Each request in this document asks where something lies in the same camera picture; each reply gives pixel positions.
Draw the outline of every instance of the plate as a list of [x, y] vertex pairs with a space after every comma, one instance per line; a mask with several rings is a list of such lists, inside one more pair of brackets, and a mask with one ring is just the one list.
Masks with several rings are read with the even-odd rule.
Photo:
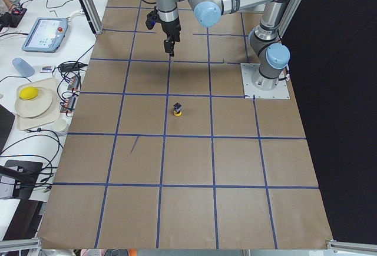
[[52, 103], [52, 93], [44, 87], [37, 87], [38, 95], [30, 100], [23, 100], [17, 97], [15, 110], [18, 115], [25, 118], [32, 118], [45, 112]]

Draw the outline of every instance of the black curtain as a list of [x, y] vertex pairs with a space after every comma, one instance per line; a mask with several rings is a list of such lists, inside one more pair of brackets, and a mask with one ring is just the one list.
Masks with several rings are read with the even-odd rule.
[[303, 0], [283, 43], [333, 237], [377, 244], [377, 0]]

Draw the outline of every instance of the beige tray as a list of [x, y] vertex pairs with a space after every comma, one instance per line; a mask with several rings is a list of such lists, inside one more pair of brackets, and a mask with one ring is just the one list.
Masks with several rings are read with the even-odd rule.
[[33, 118], [24, 118], [19, 115], [16, 116], [17, 127], [20, 130], [30, 129], [39, 127], [40, 125], [49, 124], [57, 120], [60, 116], [59, 113], [59, 99], [57, 95], [57, 80], [55, 78], [42, 79], [41, 81], [30, 82], [28, 84], [20, 85], [17, 88], [17, 94], [20, 90], [25, 87], [44, 87], [51, 91], [52, 93], [52, 104], [50, 107], [43, 112], [43, 114], [33, 117]]

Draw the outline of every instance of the blue framed tablet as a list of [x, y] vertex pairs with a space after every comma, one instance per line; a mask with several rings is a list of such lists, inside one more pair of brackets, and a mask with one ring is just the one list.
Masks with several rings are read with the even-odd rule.
[[25, 40], [22, 50], [53, 53], [59, 48], [67, 29], [67, 19], [38, 18]]

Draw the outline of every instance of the yellow ball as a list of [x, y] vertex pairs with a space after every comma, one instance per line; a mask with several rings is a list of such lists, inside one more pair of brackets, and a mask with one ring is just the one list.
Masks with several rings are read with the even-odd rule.
[[23, 100], [30, 100], [38, 95], [38, 88], [36, 87], [25, 87], [19, 92], [19, 97]]

